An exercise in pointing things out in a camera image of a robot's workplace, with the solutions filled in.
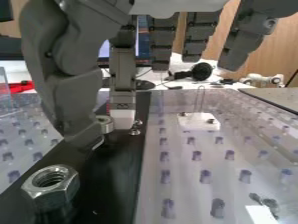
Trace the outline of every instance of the cable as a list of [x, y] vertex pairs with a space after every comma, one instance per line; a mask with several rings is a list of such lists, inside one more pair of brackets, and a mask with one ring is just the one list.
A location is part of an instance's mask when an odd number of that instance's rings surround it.
[[146, 71], [142, 75], [136, 76], [136, 78], [140, 78], [142, 76], [147, 75], [147, 73], [151, 71], [152, 71], [152, 68], [148, 71]]
[[152, 71], [152, 68], [148, 71], [146, 71], [142, 75], [136, 76], [136, 78], [140, 78], [142, 76], [147, 75], [147, 73], [151, 72], [151, 71]]
[[111, 73], [108, 72], [108, 70], [106, 68], [103, 68], [106, 70], [106, 72], [111, 75]]
[[171, 80], [168, 82], [163, 82], [163, 73], [160, 73], [160, 76], [162, 76], [162, 84], [156, 85], [156, 87], [160, 86], [160, 85], [163, 85], [170, 90], [183, 89], [184, 88], [183, 86], [174, 86], [174, 87], [167, 86], [166, 84], [170, 83], [170, 82], [172, 82], [172, 81], [175, 81], [175, 80]]

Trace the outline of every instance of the black headphones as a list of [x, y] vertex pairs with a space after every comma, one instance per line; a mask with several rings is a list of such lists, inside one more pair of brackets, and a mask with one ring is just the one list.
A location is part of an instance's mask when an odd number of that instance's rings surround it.
[[212, 65], [207, 62], [201, 62], [192, 67], [191, 71], [176, 72], [175, 75], [170, 73], [170, 75], [172, 75], [172, 80], [192, 77], [196, 81], [205, 81], [212, 76], [212, 71]]

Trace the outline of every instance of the metal rod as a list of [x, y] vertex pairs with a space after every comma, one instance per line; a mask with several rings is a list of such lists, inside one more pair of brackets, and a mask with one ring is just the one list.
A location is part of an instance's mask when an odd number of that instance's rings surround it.
[[203, 105], [204, 105], [204, 100], [205, 100], [205, 92], [207, 92], [207, 89], [205, 89], [205, 86], [199, 86], [199, 89], [197, 89], [197, 96], [196, 96], [196, 101], [195, 101], [195, 108], [193, 108], [193, 113], [197, 111], [197, 107], [199, 107], [199, 94], [200, 94], [200, 90], [203, 88], [203, 100], [201, 100], [201, 105], [200, 105], [200, 113], [203, 113]]

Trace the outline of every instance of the wooden panel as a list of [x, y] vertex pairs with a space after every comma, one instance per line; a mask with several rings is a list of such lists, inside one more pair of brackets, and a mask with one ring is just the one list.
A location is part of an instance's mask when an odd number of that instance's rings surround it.
[[[219, 60], [239, 4], [240, 0], [231, 0], [225, 5], [216, 33], [209, 40], [208, 49], [204, 52], [204, 59]], [[260, 73], [265, 76], [284, 74], [285, 81], [288, 81], [295, 71], [298, 69], [297, 27], [298, 14], [281, 19], [275, 33], [265, 38], [259, 50], [251, 54], [243, 68], [235, 73], [228, 73], [227, 77], [240, 79], [249, 73]], [[174, 48], [178, 53], [183, 52], [182, 43], [184, 42], [184, 37], [179, 37], [182, 33], [183, 31], [179, 30]]]
[[26, 3], [30, 0], [11, 0], [15, 20], [0, 23], [0, 34], [11, 37], [21, 37], [19, 16]]

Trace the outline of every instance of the gray robot arm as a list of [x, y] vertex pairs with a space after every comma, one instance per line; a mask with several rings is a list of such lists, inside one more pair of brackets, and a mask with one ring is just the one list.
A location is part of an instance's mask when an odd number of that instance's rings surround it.
[[130, 21], [130, 0], [31, 0], [21, 16], [23, 53], [47, 116], [76, 147], [103, 141], [94, 108], [103, 42]]
[[[128, 129], [134, 124], [136, 17], [130, 13], [158, 17], [148, 17], [152, 67], [154, 71], [166, 71], [176, 34], [176, 12], [190, 12], [183, 59], [197, 61], [228, 0], [135, 1], [31, 0], [22, 13], [23, 53], [43, 108], [66, 141], [76, 147], [92, 147], [103, 141], [94, 107], [103, 79], [99, 49], [107, 39], [112, 44], [111, 115], [116, 128]], [[264, 36], [273, 32], [279, 18], [297, 11], [297, 0], [243, 0], [220, 67], [236, 71], [261, 45]]]

